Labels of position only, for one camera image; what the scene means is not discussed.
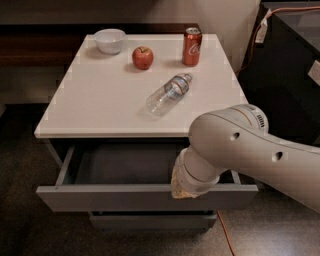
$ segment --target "gray carpet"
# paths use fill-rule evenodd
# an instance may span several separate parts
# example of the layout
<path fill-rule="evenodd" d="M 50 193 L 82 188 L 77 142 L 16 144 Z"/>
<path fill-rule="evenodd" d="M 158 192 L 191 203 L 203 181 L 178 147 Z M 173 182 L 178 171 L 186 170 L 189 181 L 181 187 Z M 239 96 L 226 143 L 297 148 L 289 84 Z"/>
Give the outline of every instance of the gray carpet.
<path fill-rule="evenodd" d="M 206 233 L 102 233 L 86 213 L 53 213 L 35 191 L 59 169 L 33 136 L 44 105 L 0 119 L 0 255 L 231 255 L 221 223 Z M 320 214 L 264 187 L 244 210 L 221 211 L 236 255 L 320 255 Z"/>

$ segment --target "power cord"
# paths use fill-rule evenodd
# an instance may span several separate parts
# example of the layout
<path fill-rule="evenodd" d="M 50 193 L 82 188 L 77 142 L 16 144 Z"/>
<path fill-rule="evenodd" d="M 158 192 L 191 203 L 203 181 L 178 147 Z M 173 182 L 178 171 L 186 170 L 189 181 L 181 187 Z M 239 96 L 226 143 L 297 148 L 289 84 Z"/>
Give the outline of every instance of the power cord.
<path fill-rule="evenodd" d="M 267 13 L 266 16 L 263 18 L 263 20 L 267 20 L 273 14 L 278 13 L 278 12 L 297 12 L 297 11 L 299 12 L 299 11 L 313 11 L 313 10 L 320 10 L 320 6 L 298 7 L 298 8 L 278 8 L 278 9 L 275 9 L 275 10 Z M 242 70 L 244 70 L 247 67 L 249 67 L 249 65 L 250 65 L 250 63 L 252 61 L 255 40 L 256 40 L 256 37 L 257 37 L 257 34 L 258 34 L 260 28 L 261 28 L 261 23 L 256 27 L 256 29 L 255 29 L 255 31 L 253 33 L 252 39 L 251 39 L 248 64 L 246 66 L 244 66 L 243 68 L 239 69 L 238 71 L 236 71 L 235 72 L 236 74 L 240 73 Z"/>
<path fill-rule="evenodd" d="M 219 218 L 219 220 L 220 220 L 221 226 L 222 226 L 222 228 L 223 228 L 223 232 L 224 232 L 224 234 L 225 234 L 225 236 L 226 236 L 226 238 L 227 238 L 227 242 L 228 242 L 230 251 L 231 251 L 231 253 L 232 253 L 233 256 L 236 256 L 236 254 L 235 254 L 235 252 L 234 252 L 234 250 L 233 250 L 231 241 L 230 241 L 230 237 L 229 237 L 229 234 L 228 234 L 226 225 L 225 225 L 224 222 L 223 222 L 221 213 L 220 213 L 219 211 L 217 211 L 217 215 L 218 215 L 218 218 Z"/>

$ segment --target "red can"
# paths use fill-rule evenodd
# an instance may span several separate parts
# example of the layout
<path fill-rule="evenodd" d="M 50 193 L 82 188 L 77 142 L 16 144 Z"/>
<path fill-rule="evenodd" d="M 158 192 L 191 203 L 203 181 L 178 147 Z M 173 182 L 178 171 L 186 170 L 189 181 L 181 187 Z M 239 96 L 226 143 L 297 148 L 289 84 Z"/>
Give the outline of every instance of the red can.
<path fill-rule="evenodd" d="M 202 33 L 199 28 L 187 28 L 184 33 L 182 63 L 196 66 L 199 62 Z"/>

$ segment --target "plastic water bottle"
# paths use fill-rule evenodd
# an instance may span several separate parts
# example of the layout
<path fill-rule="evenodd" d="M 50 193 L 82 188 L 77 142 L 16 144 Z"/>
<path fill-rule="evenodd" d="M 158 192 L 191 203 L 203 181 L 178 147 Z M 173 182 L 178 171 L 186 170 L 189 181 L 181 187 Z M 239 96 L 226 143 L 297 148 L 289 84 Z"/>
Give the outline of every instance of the plastic water bottle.
<path fill-rule="evenodd" d="M 191 80 L 190 73 L 175 75 L 147 99 L 147 109 L 155 116 L 165 115 L 187 93 Z"/>

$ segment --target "bowl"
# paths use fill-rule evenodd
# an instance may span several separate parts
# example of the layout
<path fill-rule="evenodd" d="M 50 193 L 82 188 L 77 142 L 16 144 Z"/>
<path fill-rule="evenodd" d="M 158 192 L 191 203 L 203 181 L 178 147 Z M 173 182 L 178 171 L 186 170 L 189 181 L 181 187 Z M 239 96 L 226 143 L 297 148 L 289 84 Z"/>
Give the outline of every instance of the bowl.
<path fill-rule="evenodd" d="M 106 54 L 118 54 L 125 37 L 126 33 L 120 29 L 103 29 L 94 34 L 97 47 Z"/>

